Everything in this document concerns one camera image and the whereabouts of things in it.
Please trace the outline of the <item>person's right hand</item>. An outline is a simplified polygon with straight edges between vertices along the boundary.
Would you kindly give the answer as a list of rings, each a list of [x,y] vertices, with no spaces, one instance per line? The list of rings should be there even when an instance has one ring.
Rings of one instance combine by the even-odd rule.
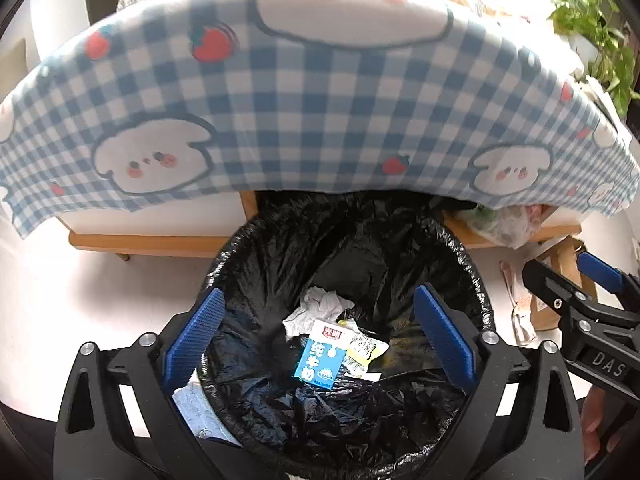
[[[582,445],[584,446],[584,462],[591,462],[601,449],[598,430],[603,422],[606,393],[597,386],[592,386],[582,404]]]

